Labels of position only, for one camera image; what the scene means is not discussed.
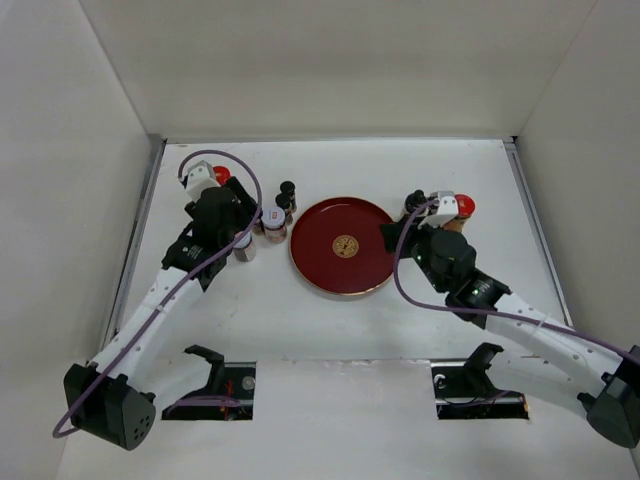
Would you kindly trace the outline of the red-lid sauce jar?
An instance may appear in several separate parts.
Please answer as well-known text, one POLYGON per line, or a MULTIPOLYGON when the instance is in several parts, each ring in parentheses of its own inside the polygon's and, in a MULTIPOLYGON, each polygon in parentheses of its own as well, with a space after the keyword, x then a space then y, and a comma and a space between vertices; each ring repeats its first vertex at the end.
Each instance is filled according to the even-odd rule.
POLYGON ((443 225, 443 229, 461 233, 466 222, 472 217, 476 209, 475 201, 466 194, 456 194, 458 214, 443 225))
POLYGON ((231 178, 230 170, 222 165, 216 165, 213 167, 213 172, 215 175, 215 180, 221 186, 224 186, 227 181, 231 178))

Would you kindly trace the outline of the black-cap white bottle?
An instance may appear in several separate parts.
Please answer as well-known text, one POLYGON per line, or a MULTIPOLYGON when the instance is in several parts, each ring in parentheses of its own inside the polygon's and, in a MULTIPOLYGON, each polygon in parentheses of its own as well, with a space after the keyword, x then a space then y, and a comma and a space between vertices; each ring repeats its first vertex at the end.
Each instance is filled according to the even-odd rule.
POLYGON ((421 189, 410 193, 404 200, 401 210, 401 220, 406 220, 418 207, 427 202, 427 197, 421 189))

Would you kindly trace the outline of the white-lid jar with red label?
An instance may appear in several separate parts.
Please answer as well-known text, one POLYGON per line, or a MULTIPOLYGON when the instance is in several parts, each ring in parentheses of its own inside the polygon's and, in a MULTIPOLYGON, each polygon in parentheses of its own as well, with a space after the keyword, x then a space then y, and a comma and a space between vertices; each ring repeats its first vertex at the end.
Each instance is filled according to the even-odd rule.
POLYGON ((262 211, 261 223, 264 236, 269 242, 279 244, 286 240, 286 214, 281 207, 265 208, 262 211))

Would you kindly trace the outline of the small black-cap spice bottle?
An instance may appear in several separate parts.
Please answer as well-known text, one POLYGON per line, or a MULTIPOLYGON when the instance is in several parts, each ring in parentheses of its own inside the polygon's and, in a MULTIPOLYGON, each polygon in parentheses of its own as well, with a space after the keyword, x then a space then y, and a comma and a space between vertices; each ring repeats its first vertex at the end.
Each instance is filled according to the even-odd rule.
POLYGON ((289 180, 283 181, 283 182, 280 184, 280 191, 281 191, 283 194, 286 194, 286 195, 291 199, 291 201, 294 201, 294 200, 295 200, 295 196, 296 196, 296 193, 295 193, 295 191, 296 191, 296 186, 295 186, 295 184, 294 184, 292 181, 289 181, 289 180))

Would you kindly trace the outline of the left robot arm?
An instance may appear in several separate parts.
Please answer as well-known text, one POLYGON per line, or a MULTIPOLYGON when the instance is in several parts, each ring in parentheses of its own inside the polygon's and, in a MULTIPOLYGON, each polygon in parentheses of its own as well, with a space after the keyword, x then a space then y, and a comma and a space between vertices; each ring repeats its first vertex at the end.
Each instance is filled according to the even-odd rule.
POLYGON ((151 366, 180 316, 224 269, 235 241, 249 233, 258 204, 236 177, 203 187, 186 205, 187 226, 168 247, 155 280, 126 325, 84 365, 66 372, 63 423, 124 450, 151 429, 158 396, 146 386, 151 366))

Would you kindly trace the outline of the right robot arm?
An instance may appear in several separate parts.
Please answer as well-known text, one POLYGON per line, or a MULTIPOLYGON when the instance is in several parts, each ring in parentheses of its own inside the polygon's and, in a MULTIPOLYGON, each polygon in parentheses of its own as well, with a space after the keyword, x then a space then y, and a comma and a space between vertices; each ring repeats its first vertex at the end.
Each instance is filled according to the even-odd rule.
POLYGON ((506 284, 479 270, 476 251, 457 232, 410 219, 379 227, 395 262, 411 259, 444 295, 437 311, 520 345, 536 356, 512 370, 518 391, 577 413, 623 448, 639 444, 639 348, 624 351, 543 315, 506 284))

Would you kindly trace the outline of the round red tray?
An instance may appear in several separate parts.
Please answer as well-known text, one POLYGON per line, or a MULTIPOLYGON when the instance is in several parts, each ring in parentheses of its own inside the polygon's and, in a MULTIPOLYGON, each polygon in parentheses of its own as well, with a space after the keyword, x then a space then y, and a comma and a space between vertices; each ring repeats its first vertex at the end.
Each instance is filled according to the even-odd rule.
POLYGON ((380 226, 391 216, 355 197, 334 197, 309 207, 295 222, 289 250, 309 284, 334 295, 359 296, 384 285, 393 274, 380 226))

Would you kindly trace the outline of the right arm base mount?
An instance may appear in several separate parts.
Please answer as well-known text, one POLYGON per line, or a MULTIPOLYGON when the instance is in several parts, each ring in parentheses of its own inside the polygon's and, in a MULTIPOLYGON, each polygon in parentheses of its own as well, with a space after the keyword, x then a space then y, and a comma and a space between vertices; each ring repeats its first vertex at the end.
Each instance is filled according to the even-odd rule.
POLYGON ((431 363, 436 415, 439 420, 528 420, 523 394, 497 389, 487 375, 501 346, 482 343, 465 360, 431 363))

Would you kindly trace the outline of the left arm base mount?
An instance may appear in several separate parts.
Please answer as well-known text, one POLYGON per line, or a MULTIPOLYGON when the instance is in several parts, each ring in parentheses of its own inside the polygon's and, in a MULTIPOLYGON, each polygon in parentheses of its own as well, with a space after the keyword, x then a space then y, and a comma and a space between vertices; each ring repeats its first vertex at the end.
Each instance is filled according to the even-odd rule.
POLYGON ((164 421, 251 421, 257 364, 227 362, 223 354, 200 345, 184 350, 205 365, 206 377, 189 388, 161 414, 164 421))

